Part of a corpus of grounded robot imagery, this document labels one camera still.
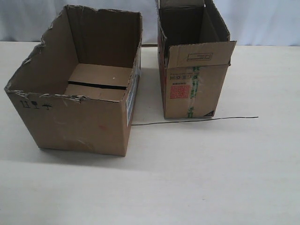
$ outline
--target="brown cardboard box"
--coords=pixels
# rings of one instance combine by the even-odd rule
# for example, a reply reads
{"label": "brown cardboard box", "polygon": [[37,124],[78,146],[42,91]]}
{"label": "brown cardboard box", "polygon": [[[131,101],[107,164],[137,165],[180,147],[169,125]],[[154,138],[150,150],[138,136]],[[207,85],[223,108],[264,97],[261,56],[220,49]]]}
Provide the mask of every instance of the brown cardboard box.
{"label": "brown cardboard box", "polygon": [[125,156],[140,13],[65,6],[5,91],[40,148]]}
{"label": "brown cardboard box", "polygon": [[212,0],[160,0],[157,12],[165,117],[214,116],[236,41]]}

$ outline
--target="white wall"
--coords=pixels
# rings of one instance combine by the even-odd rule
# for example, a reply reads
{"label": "white wall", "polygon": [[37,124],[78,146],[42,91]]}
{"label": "white wall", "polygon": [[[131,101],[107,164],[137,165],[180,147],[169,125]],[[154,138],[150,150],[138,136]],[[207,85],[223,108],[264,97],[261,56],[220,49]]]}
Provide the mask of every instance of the white wall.
{"label": "white wall", "polygon": [[[38,41],[66,4],[141,11],[143,42],[157,42],[154,0],[0,0],[0,40]],[[215,0],[239,45],[300,45],[300,0]]]}

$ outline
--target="table surface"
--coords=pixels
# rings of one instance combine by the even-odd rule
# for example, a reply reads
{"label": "table surface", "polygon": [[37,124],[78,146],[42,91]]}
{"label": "table surface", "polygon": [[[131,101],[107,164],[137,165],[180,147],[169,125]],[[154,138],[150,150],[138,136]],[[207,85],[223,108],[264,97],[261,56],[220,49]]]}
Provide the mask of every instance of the table surface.
{"label": "table surface", "polygon": [[[36,43],[0,42],[4,87]],[[39,150],[0,96],[0,224],[300,223],[300,47],[237,46],[215,118],[132,127],[126,157]],[[164,121],[142,49],[133,123]]]}

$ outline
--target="open cardboard box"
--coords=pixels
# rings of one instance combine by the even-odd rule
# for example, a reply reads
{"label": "open cardboard box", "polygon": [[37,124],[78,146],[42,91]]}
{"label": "open cardboard box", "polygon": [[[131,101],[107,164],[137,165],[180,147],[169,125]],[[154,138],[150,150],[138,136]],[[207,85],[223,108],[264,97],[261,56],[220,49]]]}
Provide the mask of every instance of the open cardboard box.
{"label": "open cardboard box", "polygon": [[40,148],[125,156],[142,16],[65,6],[5,91]]}
{"label": "open cardboard box", "polygon": [[165,117],[213,116],[236,41],[212,0],[160,0],[157,13]]}

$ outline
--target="tall cardboard box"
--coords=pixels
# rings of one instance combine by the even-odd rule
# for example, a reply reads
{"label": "tall cardboard box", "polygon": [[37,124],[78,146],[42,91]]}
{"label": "tall cardboard box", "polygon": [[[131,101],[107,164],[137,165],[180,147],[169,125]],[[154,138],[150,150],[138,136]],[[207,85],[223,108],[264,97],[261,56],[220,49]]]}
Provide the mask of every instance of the tall cardboard box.
{"label": "tall cardboard box", "polygon": [[165,117],[214,116],[236,41],[212,0],[156,3]]}
{"label": "tall cardboard box", "polygon": [[40,148],[125,156],[140,13],[65,6],[5,91]]}

